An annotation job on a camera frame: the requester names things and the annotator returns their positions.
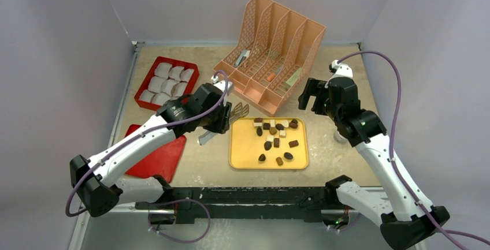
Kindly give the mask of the red box lid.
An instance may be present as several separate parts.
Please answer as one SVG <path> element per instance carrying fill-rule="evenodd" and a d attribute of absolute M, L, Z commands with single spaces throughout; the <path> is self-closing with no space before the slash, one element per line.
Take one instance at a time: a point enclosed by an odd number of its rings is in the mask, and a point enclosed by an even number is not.
<path fill-rule="evenodd" d="M 185 149 L 187 138 L 178 139 L 157 148 L 126 171 L 126 174 L 136 178 L 161 176 L 171 182 Z"/>

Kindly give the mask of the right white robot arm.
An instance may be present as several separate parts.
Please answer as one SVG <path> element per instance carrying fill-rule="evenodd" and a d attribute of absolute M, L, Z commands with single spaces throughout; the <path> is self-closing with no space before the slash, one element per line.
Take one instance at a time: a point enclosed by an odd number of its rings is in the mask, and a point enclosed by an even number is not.
<path fill-rule="evenodd" d="M 324 199 L 328 206 L 338 208 L 343 204 L 360 212 L 380 228 L 392 249 L 409 249 L 433 235 L 436 227 L 431 219 L 439 225 L 449 220 L 447 209 L 434 206 L 417 188 L 396 154 L 389 151 L 386 127 L 375 112 L 361 107 L 353 79 L 309 78 L 298 98 L 298 108 L 304 110 L 312 96 L 315 101 L 311 110 L 334 122 L 340 135 L 373 170 L 388 198 L 383 200 L 342 175 L 325 184 Z"/>

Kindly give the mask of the orange file organizer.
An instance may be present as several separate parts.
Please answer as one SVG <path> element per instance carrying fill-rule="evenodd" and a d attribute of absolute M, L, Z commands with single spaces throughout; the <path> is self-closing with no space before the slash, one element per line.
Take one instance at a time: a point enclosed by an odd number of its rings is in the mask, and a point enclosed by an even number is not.
<path fill-rule="evenodd" d="M 238 97 L 274 116 L 309 75 L 325 32 L 273 0 L 250 0 L 237 45 L 213 69 L 227 74 Z"/>

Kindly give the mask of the yellow tray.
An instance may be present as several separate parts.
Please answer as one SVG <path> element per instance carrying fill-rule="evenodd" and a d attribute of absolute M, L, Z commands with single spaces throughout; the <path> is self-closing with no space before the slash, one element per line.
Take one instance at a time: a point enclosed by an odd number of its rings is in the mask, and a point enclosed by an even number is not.
<path fill-rule="evenodd" d="M 298 118 L 242 118 L 231 125 L 229 164 L 242 170 L 301 170 L 309 164 Z"/>

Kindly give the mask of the dark heart chocolate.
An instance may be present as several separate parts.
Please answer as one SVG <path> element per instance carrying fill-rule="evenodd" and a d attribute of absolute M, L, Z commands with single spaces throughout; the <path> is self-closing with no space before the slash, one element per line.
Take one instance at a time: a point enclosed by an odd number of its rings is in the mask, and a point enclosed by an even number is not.
<path fill-rule="evenodd" d="M 266 141 L 263 145 L 265 151 L 269 151 L 272 148 L 272 143 L 269 141 Z"/>

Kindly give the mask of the brown bar chocolate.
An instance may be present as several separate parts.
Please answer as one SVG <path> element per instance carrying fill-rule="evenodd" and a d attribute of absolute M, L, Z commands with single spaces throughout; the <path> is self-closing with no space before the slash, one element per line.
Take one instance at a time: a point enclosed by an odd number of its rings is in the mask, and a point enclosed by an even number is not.
<path fill-rule="evenodd" d="M 289 145 L 290 148 L 298 147 L 299 146 L 299 142 L 297 140 L 293 140 L 293 141 L 290 141 L 288 143 L 288 145 Z"/>

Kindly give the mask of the small clear cup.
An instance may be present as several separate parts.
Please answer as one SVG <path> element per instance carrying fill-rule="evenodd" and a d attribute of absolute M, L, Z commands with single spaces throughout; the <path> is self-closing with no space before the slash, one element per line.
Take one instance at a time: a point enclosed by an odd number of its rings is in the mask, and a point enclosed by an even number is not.
<path fill-rule="evenodd" d="M 339 132 L 335 132 L 333 134 L 333 137 L 340 144 L 344 144 L 344 143 L 348 142 L 348 140 L 345 137 L 343 137 Z"/>

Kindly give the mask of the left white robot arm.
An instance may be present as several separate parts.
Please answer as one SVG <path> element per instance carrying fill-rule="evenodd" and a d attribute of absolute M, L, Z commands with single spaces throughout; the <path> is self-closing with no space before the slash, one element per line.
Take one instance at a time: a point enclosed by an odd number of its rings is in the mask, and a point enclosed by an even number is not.
<path fill-rule="evenodd" d="M 233 83 L 204 83 L 194 94 L 165 102 L 139 129 L 115 145 L 86 159 L 81 155 L 70 163 L 72 191 L 65 206 L 69 217 L 75 196 L 92 217 L 99 217 L 118 204 L 148 202 L 164 209 L 172 203 L 172 193 L 161 176 L 125 179 L 124 174 L 158 148 L 197 128 L 223 134 L 229 129 L 232 104 L 226 100 Z"/>

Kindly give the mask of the metal tongs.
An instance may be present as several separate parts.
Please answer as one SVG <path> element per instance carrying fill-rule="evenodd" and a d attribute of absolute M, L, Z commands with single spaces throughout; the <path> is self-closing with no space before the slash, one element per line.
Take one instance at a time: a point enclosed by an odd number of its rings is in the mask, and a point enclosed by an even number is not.
<path fill-rule="evenodd" d="M 230 112 L 229 116 L 229 123 L 232 124 L 235 121 L 237 121 L 240 118 L 245 117 L 250 111 L 249 105 L 248 104 L 243 104 L 242 102 L 239 102 L 233 110 Z M 200 146 L 205 145 L 209 140 L 214 138 L 217 135 L 217 133 L 211 132 L 211 131 L 206 131 L 204 134 L 200 135 L 198 137 L 198 144 Z"/>

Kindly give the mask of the black base frame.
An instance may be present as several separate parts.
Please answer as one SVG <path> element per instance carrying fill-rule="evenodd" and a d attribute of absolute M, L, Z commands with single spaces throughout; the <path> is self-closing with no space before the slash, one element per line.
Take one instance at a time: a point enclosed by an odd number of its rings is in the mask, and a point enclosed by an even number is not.
<path fill-rule="evenodd" d="M 196 219 L 298 219 L 341 228 L 350 208 L 334 200 L 324 186 L 168 187 L 154 203 L 137 202 L 151 223 L 193 224 Z"/>

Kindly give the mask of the milk ribbed chocolate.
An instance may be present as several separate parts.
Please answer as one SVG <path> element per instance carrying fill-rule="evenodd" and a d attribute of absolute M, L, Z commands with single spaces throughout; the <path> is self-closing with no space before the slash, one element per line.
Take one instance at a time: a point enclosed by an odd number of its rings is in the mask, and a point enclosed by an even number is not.
<path fill-rule="evenodd" d="M 284 162 L 283 162 L 283 160 L 282 160 L 281 157 L 277 157 L 276 158 L 276 163 L 277 163 L 278 166 L 282 166 L 284 164 Z"/>

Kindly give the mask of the red chocolate box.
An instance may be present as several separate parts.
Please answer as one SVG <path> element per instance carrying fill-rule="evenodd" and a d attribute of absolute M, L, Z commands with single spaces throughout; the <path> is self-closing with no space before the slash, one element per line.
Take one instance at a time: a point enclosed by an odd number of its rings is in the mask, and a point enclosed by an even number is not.
<path fill-rule="evenodd" d="M 139 107 L 156 111 L 167 100 L 190 94 L 199 77 L 196 64 L 157 57 L 134 96 Z"/>

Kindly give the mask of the dark oval chocolate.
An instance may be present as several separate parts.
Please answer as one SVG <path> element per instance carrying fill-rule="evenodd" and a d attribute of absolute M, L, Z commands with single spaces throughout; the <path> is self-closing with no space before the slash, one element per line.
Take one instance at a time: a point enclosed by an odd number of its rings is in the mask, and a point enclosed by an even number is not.
<path fill-rule="evenodd" d="M 265 155 L 265 154 L 261 154 L 261 155 L 259 156 L 259 158 L 258 158 L 258 162 L 262 163 L 262 162 L 264 162 L 264 161 L 266 161 L 266 155 Z"/>
<path fill-rule="evenodd" d="M 285 152 L 283 157 L 286 159 L 286 160 L 293 160 L 294 156 L 290 153 L 290 152 Z"/>

